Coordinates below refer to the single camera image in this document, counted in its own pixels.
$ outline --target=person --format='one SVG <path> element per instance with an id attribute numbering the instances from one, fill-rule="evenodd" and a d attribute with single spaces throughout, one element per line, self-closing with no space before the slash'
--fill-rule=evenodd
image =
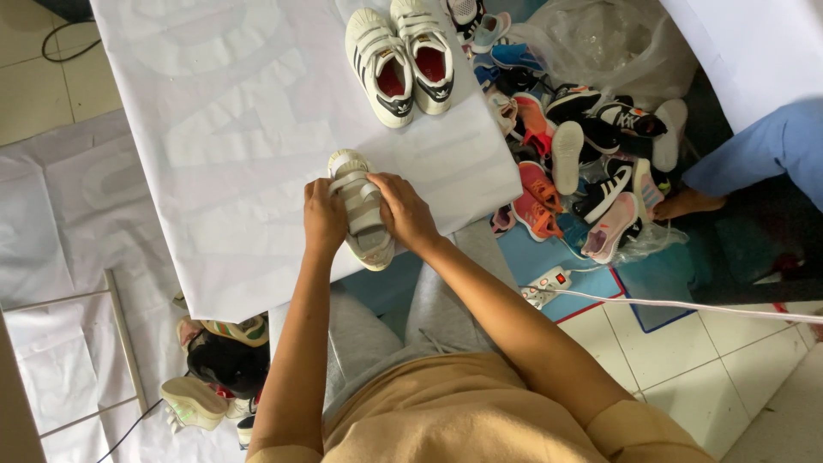
<path id="1" fill-rule="evenodd" d="M 764 116 L 683 174 L 686 185 L 654 208 L 655 220 L 714 211 L 735 190 L 788 173 L 823 211 L 823 98 L 798 101 Z"/>
<path id="2" fill-rule="evenodd" d="M 520 296 L 486 221 L 441 236 L 408 181 L 368 178 L 424 261 L 405 339 L 329 285 L 346 212 L 330 180 L 306 185 L 305 253 L 291 304 L 270 313 L 279 342 L 248 463 L 714 461 Z"/>

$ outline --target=hand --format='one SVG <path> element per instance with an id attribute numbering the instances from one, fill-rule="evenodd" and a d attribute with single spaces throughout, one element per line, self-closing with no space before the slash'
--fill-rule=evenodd
<path id="1" fill-rule="evenodd" d="M 329 197 L 331 183 L 332 179 L 317 179 L 303 189 L 305 253 L 314 257 L 333 258 L 348 233 L 346 205 L 337 193 Z"/>
<path id="2" fill-rule="evenodd" d="M 422 257 L 443 239 L 437 232 L 429 204 L 417 195 L 408 180 L 386 173 L 367 176 L 383 195 L 380 217 L 388 232 L 406 249 Z"/>

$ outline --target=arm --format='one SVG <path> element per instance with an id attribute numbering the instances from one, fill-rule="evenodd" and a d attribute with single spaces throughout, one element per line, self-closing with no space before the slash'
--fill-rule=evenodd
<path id="1" fill-rule="evenodd" d="M 442 237 L 408 181 L 391 174 L 370 180 L 385 198 L 381 213 L 392 235 L 449 284 L 530 390 L 563 405 L 584 427 L 609 406 L 634 400 L 554 322 Z"/>
<path id="2" fill-rule="evenodd" d="M 346 236 L 346 209 L 329 198 L 329 179 L 305 187 L 306 249 L 286 322 L 254 419 L 250 458 L 267 447 L 296 445 L 323 454 L 329 276 Z"/>

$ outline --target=grey sweatpants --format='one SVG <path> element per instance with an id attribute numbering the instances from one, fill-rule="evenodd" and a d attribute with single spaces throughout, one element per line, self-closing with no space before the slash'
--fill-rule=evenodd
<path id="1" fill-rule="evenodd" d="M 517 284 L 486 220 L 449 236 L 469 258 L 517 291 Z M 496 346 L 457 294 L 428 264 L 423 264 L 411 301 L 405 339 L 399 339 L 368 307 L 332 285 L 328 327 L 328 370 L 324 418 L 381 372 L 416 358 L 443 353 L 493 352 Z M 272 356 L 287 308 L 269 312 Z"/>

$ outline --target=beige sweatshirt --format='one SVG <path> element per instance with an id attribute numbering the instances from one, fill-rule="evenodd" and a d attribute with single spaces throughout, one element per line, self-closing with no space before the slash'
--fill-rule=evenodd
<path id="1" fill-rule="evenodd" d="M 439 355 L 375 378 L 326 423 L 325 456 L 262 449 L 248 463 L 711 463 L 651 405 L 624 400 L 586 429 L 528 391 L 499 355 Z"/>

